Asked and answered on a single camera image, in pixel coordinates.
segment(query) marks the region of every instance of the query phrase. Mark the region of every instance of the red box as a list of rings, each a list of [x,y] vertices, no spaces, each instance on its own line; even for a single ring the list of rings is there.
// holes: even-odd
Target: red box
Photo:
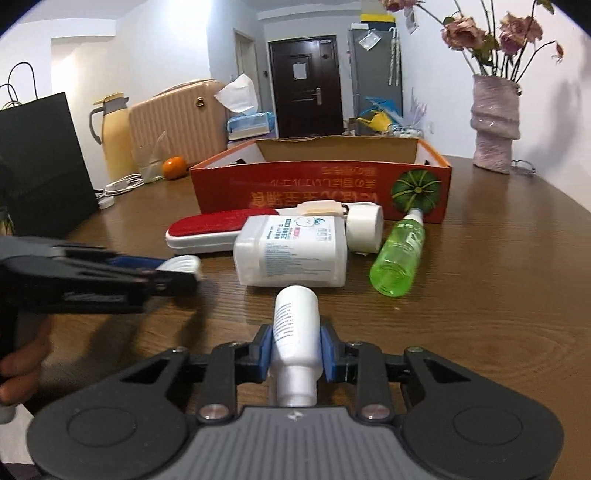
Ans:
[[[331,199],[379,203],[386,220],[418,207],[430,223],[445,217],[452,178],[427,142],[391,137],[251,141],[190,173],[202,213]]]

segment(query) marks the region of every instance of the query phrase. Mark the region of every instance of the pink suitcase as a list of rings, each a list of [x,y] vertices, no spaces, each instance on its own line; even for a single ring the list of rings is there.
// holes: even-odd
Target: pink suitcase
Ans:
[[[168,149],[189,165],[223,152],[229,112],[214,95],[224,88],[217,80],[184,83],[129,109],[135,148],[152,145],[166,131]]]

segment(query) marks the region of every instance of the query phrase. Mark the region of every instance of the orange fruit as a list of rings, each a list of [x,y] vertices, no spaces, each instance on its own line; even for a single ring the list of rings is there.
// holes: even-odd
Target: orange fruit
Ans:
[[[176,180],[187,174],[187,161],[183,157],[172,157],[162,164],[162,175],[167,180]]]

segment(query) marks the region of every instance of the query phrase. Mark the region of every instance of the human hand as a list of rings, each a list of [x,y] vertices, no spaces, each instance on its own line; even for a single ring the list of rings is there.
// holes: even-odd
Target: human hand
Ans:
[[[50,333],[51,319],[48,317],[41,322],[35,340],[0,362],[0,375],[8,379],[0,387],[0,403],[21,404],[37,391],[41,364],[51,352]]]

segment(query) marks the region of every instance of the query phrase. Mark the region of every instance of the flower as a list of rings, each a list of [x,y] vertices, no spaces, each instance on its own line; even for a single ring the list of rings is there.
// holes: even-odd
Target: flower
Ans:
[[[462,17],[447,24],[441,31],[443,41],[452,50],[482,48],[486,32],[476,26],[472,17]]]
[[[418,0],[382,0],[382,5],[390,12],[398,12],[403,8],[411,8]]]
[[[535,43],[536,40],[541,40],[544,31],[535,18],[518,18],[508,12],[501,19],[501,33],[508,33],[514,41],[525,45],[525,41]]]
[[[523,47],[525,47],[525,39],[513,35],[510,32],[503,31],[499,36],[499,44],[501,45],[502,51],[510,57],[514,57]]]
[[[556,63],[562,63],[564,60],[564,48],[558,42],[556,42],[556,55],[552,56],[556,60]]]

